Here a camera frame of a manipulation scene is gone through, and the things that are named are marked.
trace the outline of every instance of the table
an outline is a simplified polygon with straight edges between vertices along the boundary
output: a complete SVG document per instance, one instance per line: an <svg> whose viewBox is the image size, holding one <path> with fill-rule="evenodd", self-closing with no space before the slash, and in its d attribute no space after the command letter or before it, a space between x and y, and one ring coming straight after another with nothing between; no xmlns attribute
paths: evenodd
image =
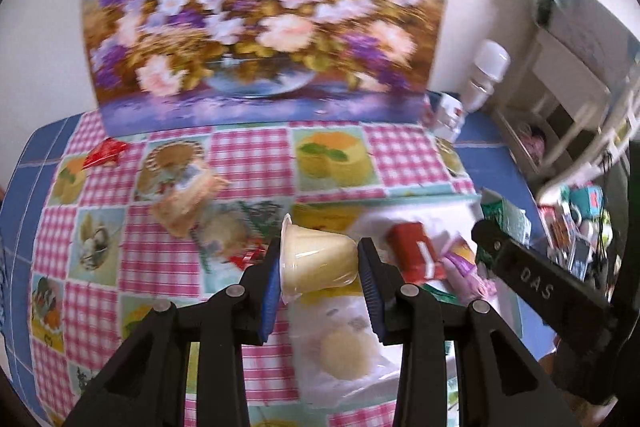
<svg viewBox="0 0 640 427"><path fill-rule="evenodd" d="M373 169L364 185L319 186L305 179L296 165L293 145L310 132L324 130L346 132L365 143ZM0 212L6 269L4 336L14 386L37 416L52 423L64 418L86 378L118 347L127 334L127 320L141 314L154 298L163 296L187 305L206 299L224 283L204 273L193 241L171 238L153 221L148 202L135 200L136 176L154 144L172 139L201 142L210 164L232 182L220 194L223 200L273 201L284 211L294 201L469 193L474 185L486 186L526 210L534 239L544 235L523 177L497 129L483 114L471 115L460 136L456 149L469 175L456 178L444 167L433 137L417 125L250 124L127 137L130 148L117 169L90 171L77 198L61 201L52 191L60 171L104 138L95 111L37 130L18 162ZM73 262L78 248L74 235L87 213L99 216L122 235L116 263L99 279L87 277ZM30 320L32 292L43 277L56 302L62 302L60 328L47 329L42 321ZM552 332L525 305L521 313L524 342L535 356L541 356L548 350L545 343ZM55 326L55 316L49 322ZM304 413L289 410L298 395L284 311L278 314L268 345L244 347L243 355L252 422L266 419L265 411L281 420L299 420ZM387 402L357 411L326 412L326 424L390 425L393 410L394 404ZM194 414L194 395L188 393L186 425L194 425ZM318 420L314 415L304 421L314 425Z"/></svg>

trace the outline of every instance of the white plastic bag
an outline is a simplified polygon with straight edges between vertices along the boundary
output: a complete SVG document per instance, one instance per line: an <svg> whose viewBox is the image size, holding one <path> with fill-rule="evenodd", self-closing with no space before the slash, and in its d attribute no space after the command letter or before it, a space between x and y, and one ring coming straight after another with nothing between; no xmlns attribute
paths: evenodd
<svg viewBox="0 0 640 427"><path fill-rule="evenodd" d="M402 346L382 346L371 330L364 296L345 293L316 292L289 305L300 399L316 409L398 393Z"/></svg>

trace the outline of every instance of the screw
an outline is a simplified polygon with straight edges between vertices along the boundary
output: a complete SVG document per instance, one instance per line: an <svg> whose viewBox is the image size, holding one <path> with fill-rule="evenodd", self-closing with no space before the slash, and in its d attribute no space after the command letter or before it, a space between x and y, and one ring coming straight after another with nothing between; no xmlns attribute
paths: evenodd
<svg viewBox="0 0 640 427"><path fill-rule="evenodd" d="M471 304L471 306L475 311L483 314L488 313L489 310L491 309L491 306L489 305L489 303L487 301L483 301L482 299L478 299L477 301L474 301L474 303Z"/></svg>
<svg viewBox="0 0 640 427"><path fill-rule="evenodd" d="M166 299L162 299L162 300L156 301L154 303L154 309L158 313L167 312L167 311L169 311L169 308L171 308L171 301L168 301Z"/></svg>
<svg viewBox="0 0 640 427"><path fill-rule="evenodd" d="M244 295L244 286L241 284L232 284L226 288L225 292L229 297L241 297Z"/></svg>
<svg viewBox="0 0 640 427"><path fill-rule="evenodd" d="M400 293L406 297L415 297L418 295L418 286L415 284L403 284L400 287Z"/></svg>

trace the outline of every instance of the flower painting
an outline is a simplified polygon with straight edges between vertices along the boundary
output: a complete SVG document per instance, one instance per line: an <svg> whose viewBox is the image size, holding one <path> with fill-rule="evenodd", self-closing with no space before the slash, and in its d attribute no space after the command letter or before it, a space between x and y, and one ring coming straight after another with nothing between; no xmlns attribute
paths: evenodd
<svg viewBox="0 0 640 427"><path fill-rule="evenodd" d="M82 0L111 135L420 118L445 0Z"/></svg>

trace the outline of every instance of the round bun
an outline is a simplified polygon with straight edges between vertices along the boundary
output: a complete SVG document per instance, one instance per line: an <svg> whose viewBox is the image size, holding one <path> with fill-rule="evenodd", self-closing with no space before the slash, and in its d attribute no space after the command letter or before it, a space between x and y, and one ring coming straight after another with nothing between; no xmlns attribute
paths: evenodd
<svg viewBox="0 0 640 427"><path fill-rule="evenodd" d="M327 333L320 341L320 365L339 380L366 377L379 355L378 340L367 331L342 326Z"/></svg>

